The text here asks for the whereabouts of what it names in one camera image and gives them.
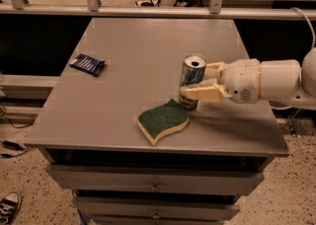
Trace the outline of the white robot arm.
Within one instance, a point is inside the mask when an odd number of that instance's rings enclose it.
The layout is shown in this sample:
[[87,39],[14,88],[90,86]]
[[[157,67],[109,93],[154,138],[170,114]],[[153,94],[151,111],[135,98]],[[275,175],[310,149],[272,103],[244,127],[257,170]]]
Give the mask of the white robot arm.
[[277,102],[287,107],[316,108],[316,48],[302,63],[295,59],[260,61],[239,59],[232,63],[214,62],[206,65],[203,80],[182,86],[187,99],[221,103],[229,99],[236,104],[258,101]]

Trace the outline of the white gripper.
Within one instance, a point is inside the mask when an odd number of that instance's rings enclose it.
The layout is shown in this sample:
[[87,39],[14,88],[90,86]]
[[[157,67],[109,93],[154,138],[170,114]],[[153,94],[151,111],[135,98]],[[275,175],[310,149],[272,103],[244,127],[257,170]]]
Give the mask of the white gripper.
[[181,95],[190,100],[221,103],[230,99],[237,104],[254,104],[259,100],[260,61],[240,59],[230,64],[212,62],[206,65],[204,79],[219,80],[221,84],[199,86],[193,84],[181,88]]

